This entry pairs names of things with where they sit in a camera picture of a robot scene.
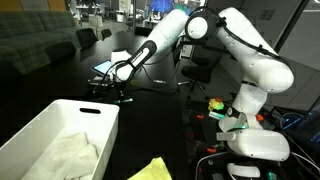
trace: table surface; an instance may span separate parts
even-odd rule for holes
[[[110,59],[115,49],[125,48],[133,53],[145,39],[121,31],[90,48],[79,49],[72,58],[48,64],[19,80],[2,85],[1,146],[56,99],[113,103],[118,99],[114,89],[110,89],[103,98],[92,97],[88,79],[95,74],[90,68]],[[173,179],[191,179],[179,97],[174,93],[176,81],[173,78],[172,54],[165,51],[147,63],[156,63],[145,65],[149,77],[167,83],[155,84],[141,70],[133,81],[135,86],[125,88],[125,94],[134,101],[119,105],[119,132],[104,179],[127,179],[150,163],[152,158],[160,156]]]

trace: chair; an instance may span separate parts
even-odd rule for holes
[[[99,9],[100,9],[100,11],[98,12],[98,15],[100,15],[103,20],[105,17],[105,14],[106,14],[106,5],[104,3],[100,3]]]
[[[56,62],[73,56],[76,53],[76,48],[70,41],[65,41],[48,46],[44,51],[51,62]]]
[[[89,14],[89,25],[95,27],[96,36],[99,37],[98,29],[103,27],[102,17]]]
[[[128,26],[127,31],[132,32],[133,19],[131,17],[126,18],[126,25]]]
[[[86,48],[98,41],[92,28],[85,28],[76,31],[81,48]]]
[[[205,99],[209,99],[208,93],[205,91],[205,87],[200,83],[208,84],[211,82],[211,74],[213,69],[220,63],[221,56],[214,59],[207,59],[208,64],[206,66],[194,66],[194,65],[186,65],[181,69],[181,74],[185,77],[190,78],[191,80],[186,82],[180,82],[178,85],[182,84],[192,84],[190,91],[188,93],[187,98],[190,99],[190,93],[197,86],[202,92],[206,95]]]
[[[77,11],[77,1],[76,0],[71,0],[70,1],[70,12],[73,15],[73,18],[76,18],[78,23],[82,25],[82,23],[81,23],[81,15]]]
[[[0,85],[22,76],[20,71],[9,61],[0,61],[0,72]]]
[[[102,40],[112,35],[110,29],[101,30]]]

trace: white robotic arm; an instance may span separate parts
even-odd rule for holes
[[[183,30],[192,41],[216,36],[246,73],[232,107],[219,122],[223,133],[217,134],[218,140],[228,141],[231,149],[244,156],[287,159],[289,145],[286,139],[280,133],[263,130],[255,115],[266,102],[268,93],[283,92],[292,85],[293,74],[250,21],[235,8],[225,9],[219,15],[204,8],[190,17],[181,10],[173,10],[134,55],[115,67],[116,77],[120,81],[130,81],[137,68],[155,53],[171,46]]]
[[[116,63],[120,60],[127,60],[114,67],[114,75],[117,80],[128,82],[133,79],[136,69],[139,69],[151,56],[170,47],[177,41],[183,32],[188,16],[181,10],[171,11],[148,36],[147,41],[128,60],[126,51],[113,52],[111,61]]]

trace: fabric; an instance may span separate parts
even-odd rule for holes
[[[0,61],[8,61],[17,66],[23,66],[18,49],[0,45]]]
[[[72,180],[93,173],[98,162],[97,150],[88,144],[85,133],[64,138],[54,149],[36,164],[22,180]]]
[[[69,37],[61,33],[40,32],[0,39],[0,44],[6,44],[17,49],[20,59],[12,60],[11,63],[22,74],[26,74],[50,62],[44,52],[46,47],[65,41],[66,39],[69,39]]]
[[[39,11],[37,13],[46,31],[75,26],[70,11]]]
[[[172,180],[161,157],[152,159],[151,163],[128,180]]]
[[[0,39],[45,31],[36,12],[1,12]]]

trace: plastic container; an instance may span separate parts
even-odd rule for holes
[[[117,22],[124,22],[124,11],[116,11]]]
[[[118,112],[116,105],[54,101],[0,148],[0,179],[21,179],[59,139],[79,132],[99,152],[93,173],[81,179],[102,179],[118,132]]]

